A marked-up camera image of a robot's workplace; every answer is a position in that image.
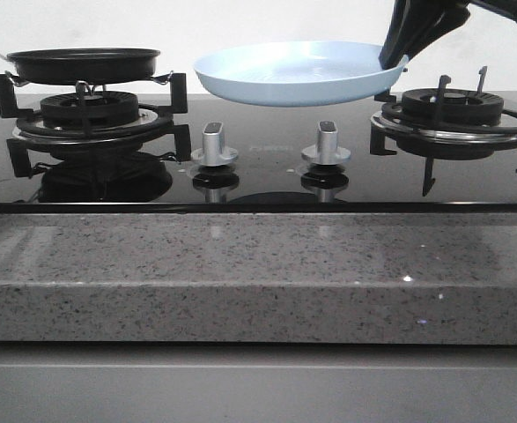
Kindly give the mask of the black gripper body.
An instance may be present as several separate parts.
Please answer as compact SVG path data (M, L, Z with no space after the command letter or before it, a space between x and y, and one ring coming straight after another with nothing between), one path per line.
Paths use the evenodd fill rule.
M487 11L498 14L501 17L512 20L517 24L517 0L471 0L454 1L457 9L467 9L469 4L474 4ZM463 25L469 17L469 12L454 11L447 13L447 20L452 20L457 26Z

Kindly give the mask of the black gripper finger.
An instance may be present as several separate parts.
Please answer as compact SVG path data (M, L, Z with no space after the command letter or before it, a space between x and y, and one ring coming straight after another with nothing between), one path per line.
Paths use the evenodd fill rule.
M412 59L437 39L460 27L447 20L447 13L466 10L455 6L404 6L398 33L399 58Z
M381 68L395 67L404 56L414 57L441 37L446 12L443 1L396 0L379 55Z

